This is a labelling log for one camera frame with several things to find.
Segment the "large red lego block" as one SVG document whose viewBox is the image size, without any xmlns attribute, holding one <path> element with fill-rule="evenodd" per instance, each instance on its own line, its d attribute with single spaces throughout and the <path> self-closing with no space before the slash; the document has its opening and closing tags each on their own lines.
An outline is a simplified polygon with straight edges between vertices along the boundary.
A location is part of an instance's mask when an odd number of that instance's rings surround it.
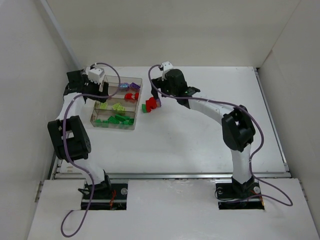
<svg viewBox="0 0 320 240">
<path fill-rule="evenodd" d="M 148 100 L 145 101 L 145 108 L 146 112 L 150 113 L 152 110 L 158 107 L 157 101 L 154 97 L 150 97 Z"/>
</svg>

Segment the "lime lego pile block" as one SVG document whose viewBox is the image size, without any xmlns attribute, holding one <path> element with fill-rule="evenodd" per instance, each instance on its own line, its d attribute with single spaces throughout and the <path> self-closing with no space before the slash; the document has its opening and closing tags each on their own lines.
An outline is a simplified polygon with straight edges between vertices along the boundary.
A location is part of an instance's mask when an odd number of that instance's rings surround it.
<svg viewBox="0 0 320 240">
<path fill-rule="evenodd" d="M 106 110 L 108 108 L 108 103 L 107 102 L 101 102 L 99 105 L 100 110 Z"/>
</svg>

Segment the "purple square lego brick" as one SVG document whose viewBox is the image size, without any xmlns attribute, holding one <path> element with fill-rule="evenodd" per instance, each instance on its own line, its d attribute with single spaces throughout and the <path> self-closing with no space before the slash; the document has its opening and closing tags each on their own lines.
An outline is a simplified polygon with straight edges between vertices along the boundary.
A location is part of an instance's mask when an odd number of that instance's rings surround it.
<svg viewBox="0 0 320 240">
<path fill-rule="evenodd" d="M 141 88 L 140 85 L 138 85 L 138 84 L 136 84 L 136 83 L 134 83 L 134 82 L 132 82 L 129 87 L 130 87 L 131 89 L 135 90 L 135 91 L 139 91 L 140 88 Z"/>
</svg>

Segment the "red arch lego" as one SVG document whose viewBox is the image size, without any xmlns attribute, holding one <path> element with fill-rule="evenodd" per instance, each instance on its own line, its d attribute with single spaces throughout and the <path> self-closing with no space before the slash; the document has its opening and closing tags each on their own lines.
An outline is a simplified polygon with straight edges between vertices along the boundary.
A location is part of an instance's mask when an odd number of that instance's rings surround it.
<svg viewBox="0 0 320 240">
<path fill-rule="evenodd" d="M 134 99 L 135 99 L 135 96 L 134 96 L 132 93 L 127 93 L 127 94 L 124 96 L 124 99 L 125 99 L 125 100 L 134 100 Z"/>
</svg>

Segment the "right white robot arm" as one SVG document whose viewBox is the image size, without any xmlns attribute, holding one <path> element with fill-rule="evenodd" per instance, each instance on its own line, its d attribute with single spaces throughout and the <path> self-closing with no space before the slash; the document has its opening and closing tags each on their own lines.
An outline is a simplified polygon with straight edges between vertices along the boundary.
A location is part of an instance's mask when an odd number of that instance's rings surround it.
<svg viewBox="0 0 320 240">
<path fill-rule="evenodd" d="M 250 172 L 250 152 L 256 134 L 252 120 L 245 113 L 247 109 L 243 105 L 210 102 L 202 96 L 200 89 L 188 86 L 179 69 L 167 70 L 161 77 L 150 79 L 150 83 L 151 94 L 157 102 L 159 94 L 172 97 L 180 105 L 200 112 L 221 125 L 223 142 L 232 156 L 232 188 L 239 194 L 247 191 L 254 183 Z"/>
</svg>

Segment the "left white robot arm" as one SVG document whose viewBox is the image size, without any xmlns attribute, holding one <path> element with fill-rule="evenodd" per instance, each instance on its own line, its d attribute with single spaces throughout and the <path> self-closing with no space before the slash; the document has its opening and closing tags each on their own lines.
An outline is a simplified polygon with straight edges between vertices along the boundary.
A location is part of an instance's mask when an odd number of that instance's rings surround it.
<svg viewBox="0 0 320 240">
<path fill-rule="evenodd" d="M 109 95 L 109 84 L 104 82 L 104 76 L 102 68 L 92 68 L 88 72 L 83 69 L 68 72 L 60 114 L 56 120 L 47 124 L 58 159 L 66 160 L 85 176 L 85 187 L 79 190 L 85 196 L 91 192 L 95 196 L 112 192 L 109 176 L 89 159 L 91 142 L 80 118 L 87 99 L 98 101 L 99 96 Z"/>
</svg>

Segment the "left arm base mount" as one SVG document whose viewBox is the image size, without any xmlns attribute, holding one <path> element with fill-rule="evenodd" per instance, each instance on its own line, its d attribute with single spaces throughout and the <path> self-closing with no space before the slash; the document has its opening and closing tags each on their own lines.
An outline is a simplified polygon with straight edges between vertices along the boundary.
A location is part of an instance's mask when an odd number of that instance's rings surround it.
<svg viewBox="0 0 320 240">
<path fill-rule="evenodd" d="M 128 184 L 112 183 L 111 189 L 96 186 L 89 210 L 124 211 L 127 209 Z"/>
</svg>

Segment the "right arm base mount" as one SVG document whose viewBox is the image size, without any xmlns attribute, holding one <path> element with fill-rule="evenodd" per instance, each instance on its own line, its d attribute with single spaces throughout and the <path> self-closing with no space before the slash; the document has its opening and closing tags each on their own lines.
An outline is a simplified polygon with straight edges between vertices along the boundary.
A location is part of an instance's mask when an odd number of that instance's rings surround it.
<svg viewBox="0 0 320 240">
<path fill-rule="evenodd" d="M 261 193 L 260 185 L 254 182 L 244 192 L 237 192 L 231 182 L 218 182 L 215 184 L 215 198 L 218 201 L 219 210 L 264 210 L 264 202 L 261 196 L 252 197 Z"/>
</svg>

